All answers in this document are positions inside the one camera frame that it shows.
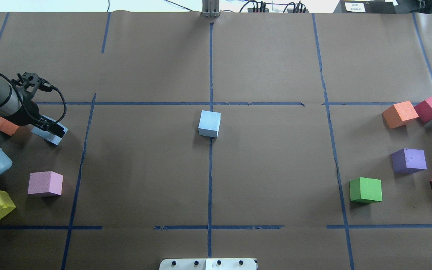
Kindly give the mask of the light blue foam block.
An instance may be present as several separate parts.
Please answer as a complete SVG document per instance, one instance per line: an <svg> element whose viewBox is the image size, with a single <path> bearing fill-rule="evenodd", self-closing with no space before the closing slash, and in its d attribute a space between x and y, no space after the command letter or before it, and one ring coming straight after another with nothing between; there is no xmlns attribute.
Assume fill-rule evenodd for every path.
<svg viewBox="0 0 432 270"><path fill-rule="evenodd" d="M47 142L53 143L53 145L58 145L62 138L67 133L68 128L62 125L60 122L52 125L46 125L46 130L41 129L41 125L36 123L32 128L31 132L43 138Z"/></svg>
<svg viewBox="0 0 432 270"><path fill-rule="evenodd" d="M198 133L200 136L218 138L221 125L221 113L213 111L201 111Z"/></svg>

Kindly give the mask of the orange foam block left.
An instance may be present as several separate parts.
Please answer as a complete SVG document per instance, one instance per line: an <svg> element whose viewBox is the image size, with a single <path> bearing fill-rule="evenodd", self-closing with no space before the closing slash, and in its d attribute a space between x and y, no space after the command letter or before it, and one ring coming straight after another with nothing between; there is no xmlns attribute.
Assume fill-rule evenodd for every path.
<svg viewBox="0 0 432 270"><path fill-rule="evenodd" d="M0 131L2 133L12 136L18 130L18 128L19 125L16 125L0 116Z"/></svg>

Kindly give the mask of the pink foam block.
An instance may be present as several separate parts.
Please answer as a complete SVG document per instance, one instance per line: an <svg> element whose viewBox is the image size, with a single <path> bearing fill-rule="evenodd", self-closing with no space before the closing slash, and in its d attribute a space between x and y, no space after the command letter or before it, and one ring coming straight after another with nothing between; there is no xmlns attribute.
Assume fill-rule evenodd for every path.
<svg viewBox="0 0 432 270"><path fill-rule="evenodd" d="M63 175L54 171L32 172L29 176L28 195L52 197L62 194Z"/></svg>

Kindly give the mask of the green foam block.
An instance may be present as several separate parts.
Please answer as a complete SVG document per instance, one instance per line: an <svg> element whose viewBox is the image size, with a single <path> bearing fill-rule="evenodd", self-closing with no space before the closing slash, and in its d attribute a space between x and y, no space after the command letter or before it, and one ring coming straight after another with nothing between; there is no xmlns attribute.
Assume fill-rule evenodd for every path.
<svg viewBox="0 0 432 270"><path fill-rule="evenodd" d="M349 182L350 201L371 204L383 201L382 181L366 177L358 177Z"/></svg>

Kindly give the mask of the orange foam block right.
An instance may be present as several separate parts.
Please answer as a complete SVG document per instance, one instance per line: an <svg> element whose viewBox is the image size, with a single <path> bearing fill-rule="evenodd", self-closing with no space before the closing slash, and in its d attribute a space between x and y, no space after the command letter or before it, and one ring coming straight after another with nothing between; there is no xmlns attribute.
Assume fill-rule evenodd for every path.
<svg viewBox="0 0 432 270"><path fill-rule="evenodd" d="M389 106L383 113L387 126L391 129L399 128L415 121L419 116L411 101L405 101Z"/></svg>

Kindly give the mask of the purple foam block right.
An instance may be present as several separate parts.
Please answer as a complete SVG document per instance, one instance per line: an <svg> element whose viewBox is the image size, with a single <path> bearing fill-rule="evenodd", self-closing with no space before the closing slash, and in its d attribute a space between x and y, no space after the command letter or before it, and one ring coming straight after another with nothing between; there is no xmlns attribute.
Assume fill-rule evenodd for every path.
<svg viewBox="0 0 432 270"><path fill-rule="evenodd" d="M403 148L390 155L395 173L413 174L427 170L423 149Z"/></svg>

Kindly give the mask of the red foam block near orange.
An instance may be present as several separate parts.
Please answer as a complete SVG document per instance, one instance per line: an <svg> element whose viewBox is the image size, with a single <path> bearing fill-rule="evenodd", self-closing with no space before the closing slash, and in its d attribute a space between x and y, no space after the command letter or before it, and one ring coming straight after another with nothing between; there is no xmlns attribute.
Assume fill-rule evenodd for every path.
<svg viewBox="0 0 432 270"><path fill-rule="evenodd" d="M414 106L419 121L423 124L432 120L432 96Z"/></svg>

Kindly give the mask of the aluminium frame post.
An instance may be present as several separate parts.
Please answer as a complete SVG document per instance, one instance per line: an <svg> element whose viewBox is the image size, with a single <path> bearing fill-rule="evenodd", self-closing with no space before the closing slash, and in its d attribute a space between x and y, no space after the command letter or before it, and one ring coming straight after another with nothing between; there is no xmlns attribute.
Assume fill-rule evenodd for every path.
<svg viewBox="0 0 432 270"><path fill-rule="evenodd" d="M219 0L202 0L201 16L204 18L218 18L221 15Z"/></svg>

